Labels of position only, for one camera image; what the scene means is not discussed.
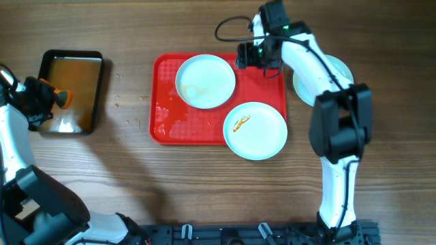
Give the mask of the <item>orange green sponge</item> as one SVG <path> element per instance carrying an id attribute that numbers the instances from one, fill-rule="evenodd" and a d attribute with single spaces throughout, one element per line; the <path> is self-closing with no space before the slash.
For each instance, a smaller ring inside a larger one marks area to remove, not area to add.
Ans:
<path id="1" fill-rule="evenodd" d="M 55 88 L 45 79 L 37 79 L 39 83 L 39 95 L 38 100 L 43 108 L 51 110 L 54 104 L 56 104 L 62 110 L 68 109 L 70 106 L 73 93 L 70 90 L 61 90 Z"/>

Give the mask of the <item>light blue plate top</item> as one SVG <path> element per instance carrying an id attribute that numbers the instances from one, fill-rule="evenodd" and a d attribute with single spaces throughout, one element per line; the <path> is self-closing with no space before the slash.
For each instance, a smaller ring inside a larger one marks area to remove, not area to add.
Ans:
<path id="1" fill-rule="evenodd" d="M 199 54 L 178 69 L 175 87 L 179 97 L 191 107 L 212 109 L 224 104 L 236 88 L 236 75 L 223 58 Z"/>

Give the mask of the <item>light blue plate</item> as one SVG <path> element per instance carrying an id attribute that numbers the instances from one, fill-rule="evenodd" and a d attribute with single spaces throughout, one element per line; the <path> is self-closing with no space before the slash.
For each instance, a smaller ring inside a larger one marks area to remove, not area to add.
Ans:
<path id="1" fill-rule="evenodd" d="M 284 117 L 261 102 L 242 103 L 232 109 L 223 122 L 226 144 L 238 156 L 262 161 L 279 153 L 288 136 Z"/>
<path id="2" fill-rule="evenodd" d="M 325 55 L 325 57 L 330 61 L 331 65 L 339 73 L 337 77 L 341 75 L 344 78 L 347 78 L 352 84 L 354 83 L 354 77 L 351 73 L 351 70 L 343 61 L 327 54 Z M 300 99 L 304 101 L 307 105 L 313 106 L 315 103 L 315 98 L 310 95 L 308 89 L 302 83 L 300 77 L 296 72 L 293 73 L 292 82 L 294 90 L 296 94 L 300 97 Z"/>
<path id="3" fill-rule="evenodd" d="M 224 104 L 236 88 L 236 75 L 223 58 L 199 54 L 178 69 L 175 87 L 179 97 L 191 107 L 212 109 Z"/>

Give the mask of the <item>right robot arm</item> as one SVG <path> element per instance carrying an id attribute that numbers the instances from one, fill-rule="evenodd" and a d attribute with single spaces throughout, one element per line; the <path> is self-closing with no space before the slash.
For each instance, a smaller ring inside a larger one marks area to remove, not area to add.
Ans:
<path id="1" fill-rule="evenodd" d="M 287 65 L 314 98 L 309 141 L 322 162 L 323 182 L 317 243 L 338 244 L 361 236 L 352 206 L 356 170 L 371 140 L 369 87 L 354 84 L 338 72 L 310 28 L 288 18 L 282 1 L 261 5 L 249 21 L 249 30 L 253 37 L 239 40 L 236 66 L 267 71 Z"/>

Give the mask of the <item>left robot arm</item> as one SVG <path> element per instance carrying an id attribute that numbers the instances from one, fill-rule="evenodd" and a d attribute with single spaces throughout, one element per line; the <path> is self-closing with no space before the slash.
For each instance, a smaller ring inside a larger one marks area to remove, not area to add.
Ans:
<path id="1" fill-rule="evenodd" d="M 27 132 L 72 103 L 43 78 L 20 82 L 1 66 L 1 241 L 4 244 L 151 244 L 130 217 L 89 212 L 70 189 L 35 163 Z"/>

